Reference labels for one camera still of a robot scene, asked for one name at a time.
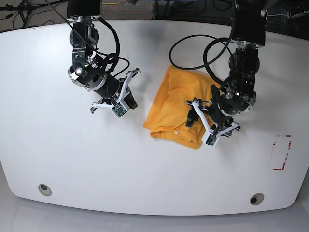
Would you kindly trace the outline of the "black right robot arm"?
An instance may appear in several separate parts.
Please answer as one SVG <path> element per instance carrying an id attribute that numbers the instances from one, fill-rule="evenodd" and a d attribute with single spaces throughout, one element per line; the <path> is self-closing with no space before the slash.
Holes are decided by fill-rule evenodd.
<path id="1" fill-rule="evenodd" d="M 72 66 L 68 74 L 75 85 L 100 96 L 98 101 L 92 103 L 91 113 L 98 108 L 108 108 L 117 118 L 120 118 L 127 111 L 138 107 L 128 84 L 140 70 L 136 68 L 128 71 L 124 78 L 119 79 L 112 75 L 121 60 L 120 41 L 114 28 L 102 19 L 101 7 L 100 0 L 68 2 L 67 19 L 73 22 L 70 33 L 70 44 L 73 48 Z M 99 52 L 99 33 L 93 23 L 96 18 L 112 32 L 116 45 L 114 53 Z"/>

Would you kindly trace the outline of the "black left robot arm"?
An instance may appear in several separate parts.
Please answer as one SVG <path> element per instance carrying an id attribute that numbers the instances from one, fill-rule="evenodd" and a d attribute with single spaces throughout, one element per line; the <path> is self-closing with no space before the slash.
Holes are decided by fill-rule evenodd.
<path id="1" fill-rule="evenodd" d="M 207 145 L 216 146 L 220 137 L 231 137 L 233 130 L 239 131 L 240 125 L 233 117 L 249 111 L 256 102 L 254 85 L 260 65 L 258 48 L 265 45 L 266 18 L 266 10 L 254 8 L 247 0 L 235 0 L 230 36 L 215 39 L 204 51 L 206 69 L 220 87 L 211 86 L 209 100 L 193 98 L 186 101 L 190 106 L 186 126 L 191 127 L 201 120 L 205 128 L 201 140 Z M 237 48 L 229 59 L 229 76 L 221 81 L 211 71 L 207 53 L 217 43 L 228 46 L 230 42 L 234 42 Z"/>

